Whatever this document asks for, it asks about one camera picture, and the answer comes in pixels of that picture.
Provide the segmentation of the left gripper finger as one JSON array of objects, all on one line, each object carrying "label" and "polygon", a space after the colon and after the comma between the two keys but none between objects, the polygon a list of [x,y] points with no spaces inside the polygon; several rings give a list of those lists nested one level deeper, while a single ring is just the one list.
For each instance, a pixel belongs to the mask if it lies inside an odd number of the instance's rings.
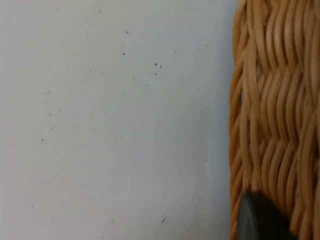
[{"label": "left gripper finger", "polygon": [[296,240],[289,220],[261,192],[242,195],[238,213],[239,240]]}]

